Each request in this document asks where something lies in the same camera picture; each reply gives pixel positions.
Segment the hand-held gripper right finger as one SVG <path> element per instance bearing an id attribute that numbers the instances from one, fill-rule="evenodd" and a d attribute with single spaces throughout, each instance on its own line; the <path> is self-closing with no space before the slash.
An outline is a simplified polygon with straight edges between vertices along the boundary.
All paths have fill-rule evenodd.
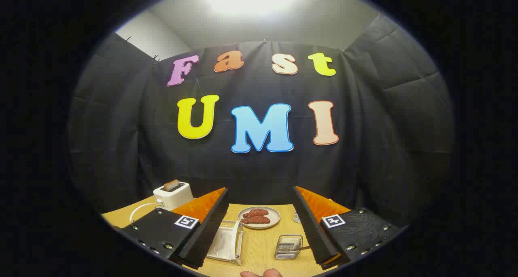
<path id="1" fill-rule="evenodd" d="M 406 230 L 367 208 L 349 209 L 299 186 L 293 187 L 293 206 L 322 269 L 358 262 Z"/>

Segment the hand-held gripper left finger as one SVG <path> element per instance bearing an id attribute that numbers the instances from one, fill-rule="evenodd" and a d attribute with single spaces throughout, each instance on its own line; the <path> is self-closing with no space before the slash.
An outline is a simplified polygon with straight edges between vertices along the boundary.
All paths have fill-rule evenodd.
<path id="1" fill-rule="evenodd" d="M 198 269 L 228 206 L 228 189 L 222 187 L 172 211 L 157 207 L 119 231 L 163 259 Z"/>

